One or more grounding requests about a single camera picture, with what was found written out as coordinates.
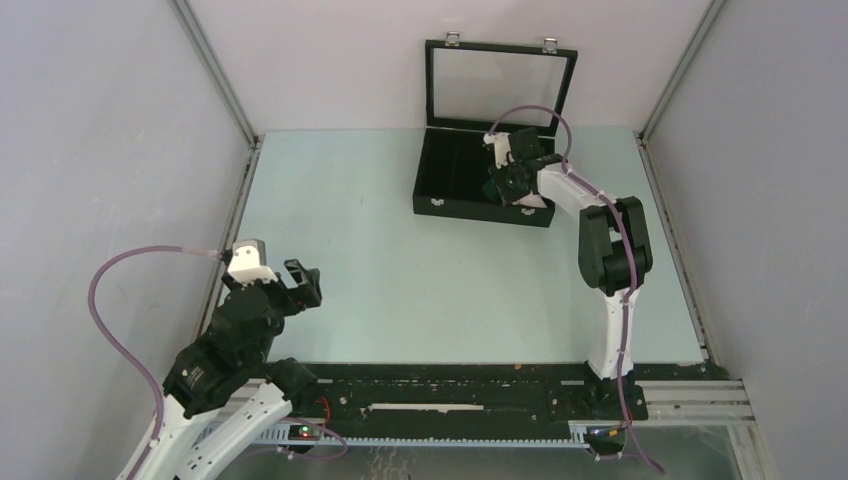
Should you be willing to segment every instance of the red wire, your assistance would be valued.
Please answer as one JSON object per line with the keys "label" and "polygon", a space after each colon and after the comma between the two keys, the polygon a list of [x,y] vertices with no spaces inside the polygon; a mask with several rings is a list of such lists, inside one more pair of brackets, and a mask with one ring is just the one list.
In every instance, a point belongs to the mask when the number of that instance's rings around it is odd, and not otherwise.
{"label": "red wire", "polygon": [[330,402],[327,401],[327,397],[321,397],[318,400],[315,400],[315,403],[319,402],[324,404],[324,409],[327,411],[327,414],[324,417],[324,425],[326,425],[330,423],[330,416],[332,415],[332,412],[330,411]]}
{"label": "red wire", "polygon": [[[630,410],[630,406],[628,406],[628,407],[627,407],[627,413],[628,413],[628,416],[629,416],[630,418],[633,418],[633,411],[632,411],[632,410]],[[620,428],[623,428],[623,427],[626,427],[626,426],[627,426],[627,425],[625,425],[625,421],[624,421],[624,420],[622,420],[622,421],[621,421],[621,427],[620,427]]]}

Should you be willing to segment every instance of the white robotic arm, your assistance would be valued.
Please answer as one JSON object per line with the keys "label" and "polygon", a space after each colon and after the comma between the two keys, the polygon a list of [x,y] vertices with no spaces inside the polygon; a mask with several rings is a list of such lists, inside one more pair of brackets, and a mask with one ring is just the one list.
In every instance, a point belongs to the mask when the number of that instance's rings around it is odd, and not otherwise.
{"label": "white robotic arm", "polygon": [[[532,129],[513,134],[486,134],[483,139],[494,148],[495,162],[490,173],[505,204],[524,205],[528,198],[539,195],[552,200],[580,222],[580,271],[591,288],[600,290],[605,304],[603,318],[599,319],[601,334],[592,346],[588,364],[600,380],[615,378],[623,344],[625,349],[621,375],[627,375],[633,369],[630,356],[632,328],[627,329],[627,338],[622,343],[622,306],[627,298],[628,321],[632,325],[633,306],[639,290],[637,288],[630,292],[629,269],[622,268],[624,249],[621,240],[616,245],[609,237],[609,229],[614,225],[610,221],[608,206],[601,198],[606,194],[587,188],[587,182],[581,181],[570,166],[563,169],[560,155],[544,155]],[[634,225],[637,227],[635,241],[640,244],[642,259],[638,285],[641,285],[644,274],[651,268],[650,245],[647,243],[641,203],[633,198],[619,202],[619,208],[627,215],[627,223],[631,228]]]}
{"label": "white robotic arm", "polygon": [[[286,288],[265,265],[261,241],[237,242],[229,253],[224,282],[230,294],[207,331],[177,355],[164,383],[158,439],[150,440],[154,419],[118,480],[213,480],[296,403],[312,403],[305,392],[317,382],[314,375],[293,358],[265,361],[284,318],[321,304],[318,271],[303,269],[297,260],[285,262],[297,282]],[[267,383],[195,445],[230,396],[257,374]]]}

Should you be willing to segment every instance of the black box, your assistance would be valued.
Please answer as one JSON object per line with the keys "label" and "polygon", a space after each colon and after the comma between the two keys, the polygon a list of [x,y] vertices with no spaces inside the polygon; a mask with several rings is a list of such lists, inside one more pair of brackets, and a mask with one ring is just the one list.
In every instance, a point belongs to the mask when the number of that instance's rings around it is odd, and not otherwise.
{"label": "black box", "polygon": [[[494,152],[483,143],[506,110],[526,104],[562,113],[577,62],[574,50],[427,40],[427,130],[412,193],[416,214],[548,227],[548,208],[504,206],[489,184]],[[545,153],[554,153],[558,120],[536,110],[516,112],[498,132],[536,127]]]}

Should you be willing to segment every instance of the white bracket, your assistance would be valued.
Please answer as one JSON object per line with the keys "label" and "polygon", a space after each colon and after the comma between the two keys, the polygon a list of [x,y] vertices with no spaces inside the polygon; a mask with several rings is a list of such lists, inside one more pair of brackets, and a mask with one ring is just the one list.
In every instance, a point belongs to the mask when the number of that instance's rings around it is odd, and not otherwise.
{"label": "white bracket", "polygon": [[179,465],[177,477],[217,478],[256,437],[291,411],[292,404],[283,397],[282,390],[271,383],[260,385],[237,412],[192,449],[189,458]]}
{"label": "white bracket", "polygon": [[495,146],[495,167],[504,168],[511,163],[512,147],[509,146],[508,133],[487,133],[483,135],[483,143]]}
{"label": "white bracket", "polygon": [[277,281],[277,274],[265,265],[265,242],[250,239],[233,244],[233,258],[227,266],[227,273],[242,285],[255,281],[270,283]]}
{"label": "white bracket", "polygon": [[539,193],[568,212],[575,220],[580,211],[592,205],[604,205],[600,199],[589,194],[562,171],[562,165],[548,165],[536,176]]}
{"label": "white bracket", "polygon": [[118,475],[117,480],[129,478],[129,473],[135,465],[141,452],[151,445],[150,453],[144,460],[141,468],[136,472],[134,480],[161,480],[163,478],[174,478],[174,472],[177,471],[177,466],[185,459],[186,452],[191,449],[191,445],[197,439],[198,435],[206,428],[221,409],[212,410],[205,413],[194,415],[190,419],[186,419],[183,415],[185,409],[174,397],[168,395],[165,397],[165,415],[163,417],[162,430],[159,432],[159,441],[150,440],[150,435],[153,433],[154,422],[150,422],[150,427],[147,433],[144,434],[144,440],[138,445],[124,468],[124,471]]}
{"label": "white bracket", "polygon": [[[618,354],[621,349],[621,334],[624,326],[624,311],[623,301],[624,294],[629,289],[622,289],[611,297],[607,297],[603,293],[606,309],[604,317],[599,320],[601,324],[601,332],[598,334],[597,340],[589,352],[589,366],[595,375],[600,379],[616,378],[618,375]],[[624,362],[621,364],[621,375],[627,375],[633,370],[633,359],[630,356],[630,339],[633,336],[633,307],[636,303],[636,297],[639,296],[637,289],[630,296],[630,303],[627,315],[627,341],[624,347]]]}

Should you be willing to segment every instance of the aluminum frame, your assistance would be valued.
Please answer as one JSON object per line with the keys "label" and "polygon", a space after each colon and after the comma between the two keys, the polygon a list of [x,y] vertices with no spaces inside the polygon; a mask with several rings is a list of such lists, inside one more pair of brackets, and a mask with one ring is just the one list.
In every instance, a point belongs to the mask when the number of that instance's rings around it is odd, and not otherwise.
{"label": "aluminum frame", "polygon": [[[228,215],[226,231],[221,241],[221,247],[225,248],[232,244],[238,235],[241,219],[250,192],[250,186],[256,173],[256,165],[261,154],[261,139],[250,124],[244,109],[239,102],[232,85],[227,78],[223,67],[214,53],[209,41],[203,32],[200,22],[194,13],[188,0],[170,0],[175,14],[186,29],[190,41],[194,45],[198,58],[212,77],[213,82],[221,93],[223,100],[233,115],[242,135],[251,147],[245,164],[244,176],[241,179],[233,206]],[[668,82],[653,111],[647,119],[644,128],[638,135],[636,142],[639,147],[645,172],[651,185],[651,189],[658,207],[661,209],[663,229],[669,244],[673,247],[672,257],[675,268],[684,290],[687,306],[695,327],[696,335],[702,347],[705,360],[712,360],[720,364],[713,344],[713,335],[702,321],[695,294],[689,282],[689,275],[684,266],[680,253],[679,244],[671,215],[666,208],[663,199],[662,188],[657,180],[653,169],[650,155],[650,139],[662,119],[668,104],[676,94],[678,87],[692,62],[700,51],[704,41],[715,26],[721,12],[728,0],[712,0],[704,12],[701,21],[687,44],[684,53]],[[223,285],[220,275],[223,267],[216,269],[208,282],[208,301],[201,315],[198,334],[202,332],[212,311],[218,304]],[[241,388],[230,402],[219,414],[218,420],[225,419],[238,408],[240,402],[246,401],[255,393],[259,380],[252,380]],[[753,411],[748,402],[744,385],[741,381],[646,381],[638,382],[645,392],[648,402],[649,419],[644,422],[636,422],[644,426],[707,426],[720,425],[728,429],[737,463],[743,480],[759,480],[774,478],[768,452],[759,436]],[[596,420],[574,421],[573,428],[578,430],[587,426],[600,426]],[[379,439],[367,439],[370,445],[379,443]],[[551,446],[548,443],[528,443],[528,446]]]}

